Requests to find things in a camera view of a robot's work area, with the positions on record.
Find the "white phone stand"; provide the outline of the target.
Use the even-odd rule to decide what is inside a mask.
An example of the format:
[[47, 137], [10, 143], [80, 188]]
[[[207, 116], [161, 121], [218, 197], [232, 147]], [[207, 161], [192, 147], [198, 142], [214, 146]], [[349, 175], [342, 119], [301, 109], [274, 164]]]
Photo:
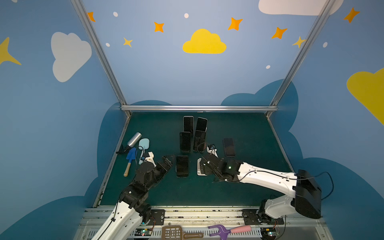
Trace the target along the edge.
[[200, 163], [201, 163], [201, 158], [199, 158], [199, 159], [197, 160], [197, 175], [198, 175], [198, 176], [201, 176], [201, 175], [202, 175], [202, 173], [201, 173], [201, 166], [200, 166]]

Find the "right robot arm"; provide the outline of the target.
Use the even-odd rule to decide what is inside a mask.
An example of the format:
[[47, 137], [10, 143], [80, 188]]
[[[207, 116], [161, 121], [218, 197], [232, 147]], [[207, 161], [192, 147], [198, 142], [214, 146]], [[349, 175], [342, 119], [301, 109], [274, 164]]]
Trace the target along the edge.
[[298, 213], [310, 219], [322, 217], [322, 190], [315, 177], [305, 170], [297, 173], [277, 172], [246, 162], [219, 159], [207, 154], [198, 159], [198, 175], [214, 175], [228, 183], [253, 184], [282, 193], [281, 197], [262, 200], [256, 218], [259, 223]]

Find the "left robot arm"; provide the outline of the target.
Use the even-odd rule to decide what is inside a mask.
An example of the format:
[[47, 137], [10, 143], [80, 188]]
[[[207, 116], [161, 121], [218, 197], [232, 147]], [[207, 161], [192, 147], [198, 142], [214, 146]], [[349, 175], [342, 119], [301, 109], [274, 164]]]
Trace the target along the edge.
[[156, 164], [142, 163], [132, 182], [121, 192], [108, 219], [93, 236], [94, 240], [126, 240], [136, 228], [150, 219], [151, 205], [145, 201], [149, 190], [171, 170], [174, 155], [163, 156]]

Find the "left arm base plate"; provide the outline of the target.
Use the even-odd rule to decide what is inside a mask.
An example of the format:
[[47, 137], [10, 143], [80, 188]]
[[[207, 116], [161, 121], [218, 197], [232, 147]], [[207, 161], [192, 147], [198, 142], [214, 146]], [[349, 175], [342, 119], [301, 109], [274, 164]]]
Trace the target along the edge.
[[163, 226], [165, 221], [165, 210], [164, 209], [152, 209], [149, 214], [143, 218], [143, 223], [146, 226]]

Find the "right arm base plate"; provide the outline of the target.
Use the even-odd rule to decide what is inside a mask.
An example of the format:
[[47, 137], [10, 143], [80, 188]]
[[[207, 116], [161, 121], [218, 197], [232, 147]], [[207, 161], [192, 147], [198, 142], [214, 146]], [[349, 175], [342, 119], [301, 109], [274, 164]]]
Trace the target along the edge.
[[242, 217], [245, 225], [284, 225], [284, 219], [273, 219], [268, 215], [259, 215], [257, 209], [243, 209]]

